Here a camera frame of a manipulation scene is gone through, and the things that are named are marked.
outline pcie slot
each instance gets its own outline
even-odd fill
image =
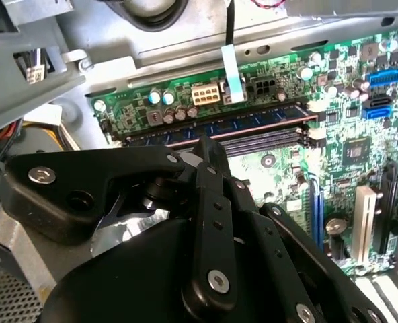
[[[391,230],[391,220],[395,209],[397,197],[398,174],[397,164],[390,161],[381,176],[381,192],[383,197],[380,200],[382,213],[376,217],[374,228],[374,250],[379,254],[385,254],[389,244],[389,234]]]
[[[323,240],[325,237],[325,193],[317,186],[310,184],[310,208],[311,208],[311,235],[320,250],[324,249]]]
[[[369,186],[358,186],[354,201],[352,258],[368,263],[372,225],[374,223],[376,192]]]

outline red wire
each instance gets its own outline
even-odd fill
[[[262,9],[274,9],[274,8],[278,8],[280,7],[284,2],[286,2],[286,0],[280,0],[279,2],[273,4],[273,5],[263,5],[259,2],[257,2],[257,0],[251,0],[252,3],[254,3],[255,5],[257,5],[259,8]]]

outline chip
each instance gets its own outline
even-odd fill
[[[317,85],[324,86],[327,84],[327,75],[319,75],[317,76]]]
[[[369,160],[371,138],[350,139],[344,143],[342,164],[344,166],[362,164]]]
[[[390,64],[397,64],[398,63],[398,52],[392,52],[390,54]]]
[[[359,115],[359,108],[357,106],[348,109],[348,117],[353,118]]]
[[[334,79],[336,79],[337,75],[338,75],[338,73],[336,73],[336,71],[329,72],[327,74],[327,80],[333,81]]]
[[[372,61],[376,59],[379,55],[379,45],[376,42],[372,44],[365,44],[362,47],[362,54],[360,55],[360,60],[363,62]]]
[[[337,66],[338,66],[338,63],[335,59],[332,61],[329,61],[329,69],[336,69]]]
[[[333,113],[329,113],[329,114],[327,115],[327,121],[328,121],[328,122],[335,122],[335,121],[337,121],[337,120],[338,120],[338,113],[333,112]]]
[[[355,46],[350,46],[348,48],[348,56],[356,56],[358,54],[358,49]]]
[[[375,64],[377,66],[387,65],[387,55],[380,55],[376,58]]]
[[[338,49],[331,51],[330,53],[331,59],[338,59],[339,57],[340,57],[340,51]]]

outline black pcie slot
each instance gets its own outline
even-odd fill
[[[225,147],[228,157],[235,157],[297,145],[299,143],[299,134],[296,130],[297,128],[272,131],[271,133],[229,139],[220,143]]]
[[[375,217],[373,246],[379,254],[385,254],[389,244],[391,220],[395,209],[397,197],[398,174],[397,164],[390,161],[381,176],[381,191],[383,197],[380,200],[381,214]]]

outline gray metal frame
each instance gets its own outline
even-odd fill
[[[44,81],[29,85],[13,58],[14,53],[47,48],[56,69]],[[75,64],[64,64],[67,45],[55,17],[19,27],[18,33],[0,34],[0,128],[82,84]]]

